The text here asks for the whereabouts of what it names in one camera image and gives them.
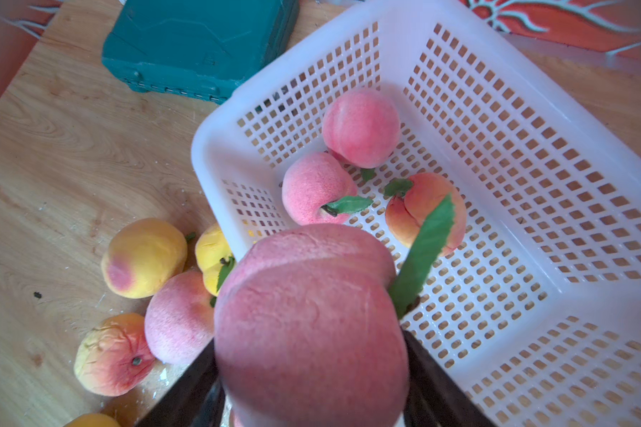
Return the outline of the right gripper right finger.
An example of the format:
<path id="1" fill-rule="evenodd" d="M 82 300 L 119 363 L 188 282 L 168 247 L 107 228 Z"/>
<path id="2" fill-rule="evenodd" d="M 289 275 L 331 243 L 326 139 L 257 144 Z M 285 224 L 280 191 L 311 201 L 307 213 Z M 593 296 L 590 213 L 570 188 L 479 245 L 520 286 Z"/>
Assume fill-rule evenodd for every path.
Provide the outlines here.
<path id="1" fill-rule="evenodd" d="M 406 426 L 485 426 L 495 424 L 447 375 L 430 353 L 408 331 L 406 343 L 410 389 L 403 411 Z"/>

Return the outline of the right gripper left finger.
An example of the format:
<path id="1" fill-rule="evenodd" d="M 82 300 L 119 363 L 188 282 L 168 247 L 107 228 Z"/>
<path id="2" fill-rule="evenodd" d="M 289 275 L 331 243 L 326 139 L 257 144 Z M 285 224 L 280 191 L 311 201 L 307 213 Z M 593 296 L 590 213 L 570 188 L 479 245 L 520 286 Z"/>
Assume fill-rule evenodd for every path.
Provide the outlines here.
<path id="1" fill-rule="evenodd" d="M 220 426 L 224 408 L 212 340 L 137 426 Z"/>

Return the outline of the yellow orange peach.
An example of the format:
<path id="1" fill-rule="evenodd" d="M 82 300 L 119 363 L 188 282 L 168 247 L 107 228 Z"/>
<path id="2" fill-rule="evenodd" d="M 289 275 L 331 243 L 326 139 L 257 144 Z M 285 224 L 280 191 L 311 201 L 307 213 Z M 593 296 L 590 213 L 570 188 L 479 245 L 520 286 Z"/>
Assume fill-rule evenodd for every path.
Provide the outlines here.
<path id="1" fill-rule="evenodd" d="M 85 336 L 74 373 L 87 391 L 117 397 L 140 384 L 155 361 L 146 340 L 144 317 L 125 313 L 107 318 Z"/>

